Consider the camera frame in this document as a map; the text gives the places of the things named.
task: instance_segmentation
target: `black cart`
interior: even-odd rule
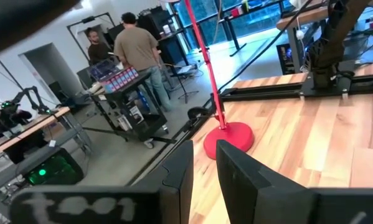
[[[163,129],[166,133],[168,133],[168,129],[166,127],[167,119],[161,111],[157,101],[154,99],[153,93],[150,91],[147,84],[145,83],[146,79],[148,79],[149,77],[150,75],[140,75],[132,80],[130,83],[128,83],[126,86],[113,93],[105,93],[104,90],[101,90],[92,95],[93,102],[96,104],[101,115],[106,119],[112,130],[110,131],[88,127],[83,128],[89,131],[116,134],[123,137],[125,141],[128,141],[129,139],[137,139],[139,141],[145,142],[149,139],[152,139],[153,141],[173,143],[170,139],[154,136],[154,134],[159,129]],[[144,118],[143,121],[138,121],[137,118],[132,115],[129,107],[127,106],[127,104],[129,103],[128,94],[130,94],[132,91],[138,91],[138,86],[140,85],[144,86],[148,94],[145,97],[151,98],[154,106],[156,107],[156,111],[158,112],[157,114],[142,113]],[[112,114],[108,114],[108,112],[102,107],[102,101],[107,101],[110,104],[111,108],[115,107],[116,111],[120,111],[121,114],[124,115],[125,118],[128,120],[131,129],[125,131],[116,121],[113,121],[112,118],[110,118]]]

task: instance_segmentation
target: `red round base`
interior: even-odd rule
[[[254,143],[254,134],[247,124],[240,122],[228,123],[224,130],[216,127],[204,139],[204,150],[209,158],[216,159],[217,140],[222,139],[247,152]]]

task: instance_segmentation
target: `red pole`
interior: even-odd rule
[[[203,53],[204,61],[207,64],[207,67],[209,69],[212,93],[214,95],[215,107],[217,108],[217,115],[218,115],[218,119],[219,119],[219,126],[220,126],[221,129],[225,129],[225,125],[226,125],[225,115],[222,114],[222,111],[221,111],[221,106],[220,106],[220,103],[219,103],[217,83],[215,82],[215,76],[214,76],[214,71],[212,69],[211,61],[210,61],[209,55],[207,53],[207,50],[205,49],[205,45],[204,45],[203,39],[201,37],[200,30],[197,26],[196,18],[194,17],[190,0],[185,0],[185,5],[186,5],[187,12],[189,13],[189,17],[191,18],[192,25],[193,25],[193,30],[196,33],[197,41],[198,41],[199,46],[201,48],[201,52]]]

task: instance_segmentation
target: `wooden table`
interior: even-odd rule
[[[312,0],[310,5],[318,4],[321,1],[322,0]],[[310,10],[308,12],[301,13],[298,16],[298,22],[302,26],[304,24],[308,24],[308,23],[311,23],[311,22],[322,21],[324,19],[327,19],[328,16],[329,16],[328,15],[328,8],[327,8],[327,6],[324,6],[324,7],[320,7],[320,8],[317,8],[317,9]],[[291,18],[292,18],[292,16],[284,18],[284,19],[280,19],[276,23],[276,27],[280,30],[284,29],[286,27],[287,23],[290,22]],[[292,54],[292,57],[293,57],[293,64],[294,64],[295,72],[300,72],[300,68],[303,65],[303,62],[301,61],[303,56],[301,54],[302,50],[300,50],[300,48],[301,48],[300,43],[298,42],[298,40],[296,38],[296,27],[297,26],[298,26],[297,20],[294,20],[290,24],[290,26],[287,28],[287,35],[288,35],[288,41],[289,41],[290,48],[291,48],[291,54]]]
[[[356,75],[373,75],[373,65]],[[234,87],[298,83],[305,74],[237,82]],[[247,123],[255,143],[247,152],[307,187],[373,187],[373,95],[225,103],[227,121]],[[203,149],[211,118],[192,138],[194,185],[190,223],[229,223],[215,161]]]
[[[24,126],[25,130],[18,136],[18,138],[12,138],[12,139],[1,138],[0,139],[0,153],[2,153],[5,149],[13,146],[17,142],[21,141],[21,139],[26,138],[30,134],[57,121],[56,118],[63,116],[65,113],[69,111],[70,111],[69,107],[62,107],[58,109],[58,111],[55,113],[55,116],[40,115],[36,117],[36,119],[32,120],[29,124]]]

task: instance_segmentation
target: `blue jeans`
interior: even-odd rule
[[[141,71],[138,71],[140,75],[148,75],[150,74],[150,77],[146,80],[146,84],[148,85],[151,93],[153,94],[153,89],[156,90],[157,95],[160,98],[161,105],[166,111],[171,111],[172,106],[171,103],[169,102],[168,94],[166,89],[164,88],[163,81],[161,79],[161,71],[158,66],[153,66]],[[140,86],[139,88],[144,97],[146,98],[146,101],[148,102],[150,112],[152,113],[157,113],[156,107],[154,106],[152,99],[150,99],[148,93],[146,90],[143,88],[143,86]]]

